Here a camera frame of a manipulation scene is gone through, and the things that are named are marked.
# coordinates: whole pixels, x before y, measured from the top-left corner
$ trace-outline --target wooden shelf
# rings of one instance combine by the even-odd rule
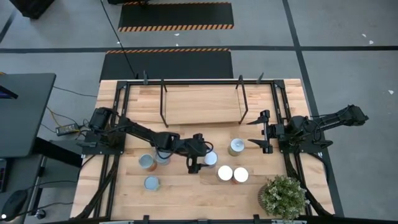
[[[169,90],[165,94],[167,124],[205,124],[241,120],[238,91],[234,86],[219,90]]]

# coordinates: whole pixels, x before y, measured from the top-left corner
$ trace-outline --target tin can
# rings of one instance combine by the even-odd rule
[[[205,164],[209,165],[208,168],[213,168],[216,166],[218,160],[217,153],[211,151],[205,156]]]
[[[231,156],[238,156],[244,150],[244,142],[242,139],[234,139],[231,141],[231,144],[228,148],[228,153]]]
[[[229,166],[221,166],[217,171],[217,178],[221,182],[227,182],[231,180],[232,176],[233,171]]]
[[[232,178],[232,183],[242,184],[245,183],[249,178],[249,172],[243,167],[236,168]]]
[[[144,154],[139,158],[139,165],[146,171],[154,171],[157,167],[156,160],[150,154]]]
[[[155,160],[159,165],[166,166],[170,163],[170,153],[169,152],[156,152]]]
[[[154,176],[149,176],[144,181],[144,187],[146,190],[156,191],[160,187],[159,178]]]

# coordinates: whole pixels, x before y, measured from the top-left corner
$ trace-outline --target black metal frame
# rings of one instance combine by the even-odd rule
[[[236,85],[235,89],[237,89],[240,84],[242,86],[242,90],[243,90],[246,111],[239,123],[241,123],[243,121],[246,113],[248,112],[248,104],[247,104],[247,100],[246,100],[246,92],[244,90],[244,84],[247,84],[247,85],[270,85],[271,92],[272,92],[272,98],[274,100],[277,122],[279,124],[283,124],[284,120],[289,121],[289,119],[291,118],[290,106],[289,106],[289,102],[287,101],[287,94],[286,94],[285,84],[284,84],[283,80],[243,80],[243,76],[239,76],[238,84],[236,84],[236,79],[234,79],[234,80],[231,79],[231,80],[148,80],[146,85],[160,85],[160,88],[161,88],[160,97],[162,99],[163,88],[165,88],[165,91],[167,91],[167,89],[165,87],[166,84],[168,84],[168,85]],[[116,92],[115,92],[115,97],[114,97],[113,109],[117,110],[118,105],[119,105],[121,90],[125,89],[121,116],[125,116],[127,113],[130,88],[134,85],[143,85],[143,84],[142,84],[142,81],[140,81],[140,80],[118,81]],[[279,106],[279,101],[278,101],[278,96],[277,96],[277,88],[280,88],[280,90],[281,90],[281,95],[282,95],[282,100],[284,102],[284,110],[285,110],[286,118],[283,118],[280,113],[280,106]],[[162,100],[161,100],[160,101],[160,115],[162,116],[162,119],[164,119],[163,115],[162,115],[162,107],[163,107],[163,104],[162,104]],[[111,118],[111,126],[114,126],[115,119],[116,119],[116,116],[113,116]],[[113,161],[114,166],[116,166],[116,173],[113,176],[112,181],[110,183],[108,202],[106,205],[106,215],[104,217],[104,218],[108,218],[109,220],[110,220],[111,214],[112,214],[112,204],[113,204],[113,199],[114,199],[114,191],[115,191],[115,185],[116,185],[117,168],[119,165],[119,158],[120,158],[120,155],[115,155],[114,161]],[[299,162],[296,162],[296,164],[300,165],[301,160],[300,160],[299,155],[297,155],[296,160],[299,161]],[[108,162],[109,162],[109,156],[105,155],[103,165],[102,165],[102,170],[101,170],[101,176],[99,178],[100,185],[104,181],[104,178],[106,175],[106,170],[108,168]],[[303,174],[302,166],[297,166],[297,170],[299,170],[299,173]],[[93,216],[94,218],[99,217],[100,208],[101,208],[101,200],[99,200],[98,203],[96,204],[95,212],[94,212],[94,216]],[[186,223],[186,222],[190,222],[190,221],[192,221],[192,220],[179,220],[177,222],[176,222],[176,220],[162,220],[162,221],[156,221],[156,223],[158,223],[158,222],[159,223],[178,223],[178,222]],[[258,218],[255,218],[254,221],[255,221],[255,223],[271,222],[271,220],[260,220]],[[218,222],[220,222],[220,223],[224,223],[224,222],[253,223],[253,220],[212,220],[211,222],[212,223],[218,223]]]

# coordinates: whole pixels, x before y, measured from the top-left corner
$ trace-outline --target black desk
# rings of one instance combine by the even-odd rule
[[[0,194],[0,209],[10,194],[37,183],[44,157],[81,166],[79,154],[37,137],[55,77],[51,73],[0,75],[0,84],[18,95],[15,100],[0,99],[0,158],[12,158],[6,191]],[[37,189],[29,190],[21,212],[37,208]],[[10,223],[23,223],[24,218]]]

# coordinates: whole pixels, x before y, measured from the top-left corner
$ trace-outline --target black floor mat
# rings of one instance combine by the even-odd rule
[[[133,70],[150,79],[233,78],[228,49],[141,49],[126,50]],[[122,50],[105,55],[101,80],[134,79]]]
[[[120,32],[165,30],[232,29],[231,3],[153,3],[145,8],[138,2],[125,3],[119,21]]]

